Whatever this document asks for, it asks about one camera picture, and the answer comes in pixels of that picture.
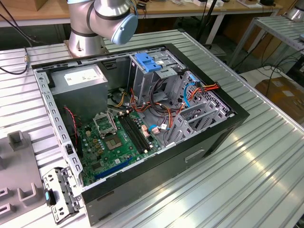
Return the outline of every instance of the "blue plastic clip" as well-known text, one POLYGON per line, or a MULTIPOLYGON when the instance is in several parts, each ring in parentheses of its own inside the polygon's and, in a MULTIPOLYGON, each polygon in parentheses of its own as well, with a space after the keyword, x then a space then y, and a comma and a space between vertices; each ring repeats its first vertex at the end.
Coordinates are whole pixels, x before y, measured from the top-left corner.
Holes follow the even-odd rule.
POLYGON ((144 67, 147 72, 152 72, 161 69, 161 66, 157 65, 154 62, 153 58, 147 53, 138 53, 135 54, 135 57, 136 60, 144 67))

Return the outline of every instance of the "yellow cable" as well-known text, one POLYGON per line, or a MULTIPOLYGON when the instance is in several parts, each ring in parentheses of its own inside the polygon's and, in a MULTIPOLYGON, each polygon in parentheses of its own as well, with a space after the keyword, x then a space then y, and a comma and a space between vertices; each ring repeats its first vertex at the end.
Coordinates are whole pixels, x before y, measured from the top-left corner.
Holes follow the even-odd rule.
POLYGON ((123 105, 123 102, 124 102, 124 93, 123 93, 123 95, 122 95, 122 99, 121 99, 121 101, 119 102, 119 104, 118 105, 115 105, 115 107, 116 108, 119 108, 120 106, 122 106, 123 105))

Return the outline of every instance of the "motherboard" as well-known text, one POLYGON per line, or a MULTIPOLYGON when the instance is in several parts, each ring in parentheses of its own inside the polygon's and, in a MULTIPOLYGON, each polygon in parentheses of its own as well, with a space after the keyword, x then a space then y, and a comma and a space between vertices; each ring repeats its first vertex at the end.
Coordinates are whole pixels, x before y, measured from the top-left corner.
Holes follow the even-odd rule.
POLYGON ((109 116, 95 118, 78 129, 85 186, 161 150, 136 112, 109 116))

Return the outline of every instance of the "cardboard box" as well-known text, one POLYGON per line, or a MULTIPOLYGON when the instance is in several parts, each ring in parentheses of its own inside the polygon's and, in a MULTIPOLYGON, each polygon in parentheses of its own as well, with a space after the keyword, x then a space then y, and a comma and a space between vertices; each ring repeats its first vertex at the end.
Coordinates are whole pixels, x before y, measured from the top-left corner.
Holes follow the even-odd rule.
POLYGON ((5 6, 38 11, 48 0, 1 0, 5 6))
MULTIPOLYGON (((256 89, 266 94, 269 80, 264 80, 256 85, 256 89)), ((285 77, 271 79, 267 98, 282 109, 287 115, 304 123, 304 90, 296 87, 285 77)))

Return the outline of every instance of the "expansion slot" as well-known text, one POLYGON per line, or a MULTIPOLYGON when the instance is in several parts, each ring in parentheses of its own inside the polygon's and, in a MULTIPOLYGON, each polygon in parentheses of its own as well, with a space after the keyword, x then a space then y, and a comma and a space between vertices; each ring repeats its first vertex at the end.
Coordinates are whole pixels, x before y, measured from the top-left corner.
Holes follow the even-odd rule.
POLYGON ((95 177, 95 180, 100 179, 100 178, 103 178, 103 177, 106 177, 107 175, 110 175, 111 173, 114 173, 114 172, 116 172, 117 170, 120 170, 120 169, 126 167, 126 166, 129 164, 129 161, 132 160, 132 158, 133 158, 133 157, 129 158, 128 160, 126 160, 125 162, 123 162, 123 163, 121 163, 121 164, 119 164, 119 165, 116 165, 116 166, 114 166, 114 167, 112 167, 112 168, 110 168, 110 169, 108 169, 108 170, 106 170, 106 171, 104 171, 104 172, 101 172, 101 173, 95 175, 95 176, 94 176, 94 177, 95 177))
POLYGON ((134 143, 136 149, 140 154, 147 153, 151 147, 138 130, 136 124, 131 120, 128 114, 122 114, 118 117, 119 122, 129 135, 131 141, 134 143))

